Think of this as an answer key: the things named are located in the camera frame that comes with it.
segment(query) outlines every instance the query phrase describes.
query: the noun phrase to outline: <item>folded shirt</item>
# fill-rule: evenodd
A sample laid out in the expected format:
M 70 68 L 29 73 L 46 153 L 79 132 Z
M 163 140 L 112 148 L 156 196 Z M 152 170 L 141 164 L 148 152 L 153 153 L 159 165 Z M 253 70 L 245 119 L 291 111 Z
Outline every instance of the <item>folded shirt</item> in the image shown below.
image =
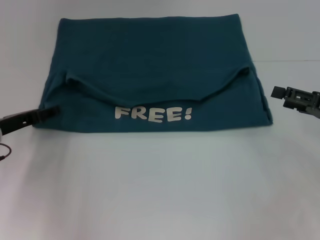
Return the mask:
M 37 128 L 213 131 L 272 116 L 237 14 L 61 19 Z

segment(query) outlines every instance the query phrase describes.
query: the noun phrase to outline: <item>white table surface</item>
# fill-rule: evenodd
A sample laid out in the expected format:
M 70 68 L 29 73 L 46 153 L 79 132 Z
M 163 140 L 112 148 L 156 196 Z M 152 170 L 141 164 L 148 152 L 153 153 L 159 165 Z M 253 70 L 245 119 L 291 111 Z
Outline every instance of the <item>white table surface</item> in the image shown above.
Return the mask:
M 238 13 L 274 125 L 13 132 L 2 139 L 13 152 L 0 162 L 0 239 L 320 239 L 320 120 L 269 97 L 274 86 L 320 91 L 319 7 L 318 0 L 2 0 L 2 116 L 38 107 L 60 18 Z

